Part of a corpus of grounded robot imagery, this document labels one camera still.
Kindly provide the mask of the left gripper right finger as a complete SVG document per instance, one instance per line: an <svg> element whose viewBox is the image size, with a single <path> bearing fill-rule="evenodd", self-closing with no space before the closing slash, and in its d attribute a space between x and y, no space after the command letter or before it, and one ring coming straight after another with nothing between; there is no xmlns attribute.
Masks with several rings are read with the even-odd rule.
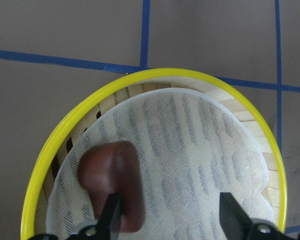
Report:
<svg viewBox="0 0 300 240"><path fill-rule="evenodd" d="M219 195L219 222L228 240L246 240L253 224L230 192Z"/></svg>

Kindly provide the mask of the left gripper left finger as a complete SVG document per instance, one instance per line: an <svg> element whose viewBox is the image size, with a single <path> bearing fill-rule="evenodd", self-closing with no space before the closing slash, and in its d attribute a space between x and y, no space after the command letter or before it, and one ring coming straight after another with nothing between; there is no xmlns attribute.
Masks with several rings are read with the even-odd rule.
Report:
<svg viewBox="0 0 300 240"><path fill-rule="evenodd" d="M121 196L112 193L108 196L96 225L97 240L117 240L121 228Z"/></svg>

